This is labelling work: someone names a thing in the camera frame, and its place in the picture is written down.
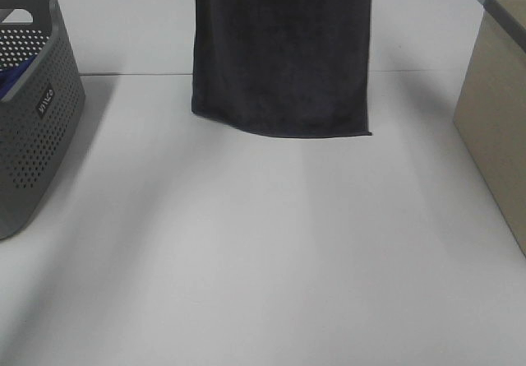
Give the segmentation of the dark grey towel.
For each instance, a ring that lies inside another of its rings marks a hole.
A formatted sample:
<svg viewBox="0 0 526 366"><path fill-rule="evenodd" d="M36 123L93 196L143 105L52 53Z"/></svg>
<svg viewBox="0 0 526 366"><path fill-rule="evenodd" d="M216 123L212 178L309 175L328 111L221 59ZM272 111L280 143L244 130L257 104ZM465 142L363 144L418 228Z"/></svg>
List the dark grey towel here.
<svg viewBox="0 0 526 366"><path fill-rule="evenodd" d="M195 0L191 110L271 137L360 137L371 0Z"/></svg>

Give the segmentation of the grey perforated plastic basket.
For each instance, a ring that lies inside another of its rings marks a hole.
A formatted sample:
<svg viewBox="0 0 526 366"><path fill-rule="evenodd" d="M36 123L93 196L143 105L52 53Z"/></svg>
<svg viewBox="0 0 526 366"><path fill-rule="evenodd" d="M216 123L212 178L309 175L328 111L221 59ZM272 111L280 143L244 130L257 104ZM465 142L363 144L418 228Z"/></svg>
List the grey perforated plastic basket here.
<svg viewBox="0 0 526 366"><path fill-rule="evenodd" d="M58 0L1 0L29 22L1 25L1 70L35 60L1 99L1 237L20 232L75 134L85 91Z"/></svg>

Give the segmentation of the beige fabric storage bin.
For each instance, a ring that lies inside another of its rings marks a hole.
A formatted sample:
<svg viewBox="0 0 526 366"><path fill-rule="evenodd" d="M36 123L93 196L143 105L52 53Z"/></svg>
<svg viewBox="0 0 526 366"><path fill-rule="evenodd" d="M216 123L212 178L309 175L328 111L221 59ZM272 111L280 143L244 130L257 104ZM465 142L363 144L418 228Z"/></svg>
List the beige fabric storage bin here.
<svg viewBox="0 0 526 366"><path fill-rule="evenodd" d="M485 0L454 125L525 248L525 0Z"/></svg>

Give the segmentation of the blue cloth in basket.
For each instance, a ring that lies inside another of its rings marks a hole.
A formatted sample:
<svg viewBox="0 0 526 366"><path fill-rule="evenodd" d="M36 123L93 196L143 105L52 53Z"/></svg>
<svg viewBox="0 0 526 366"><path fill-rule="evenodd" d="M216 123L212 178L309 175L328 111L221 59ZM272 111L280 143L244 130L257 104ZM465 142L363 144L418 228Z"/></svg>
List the blue cloth in basket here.
<svg viewBox="0 0 526 366"><path fill-rule="evenodd" d="M35 60L35 56L27 58L24 62L14 67L3 68L0 71L0 98L2 99L17 83L23 73Z"/></svg>

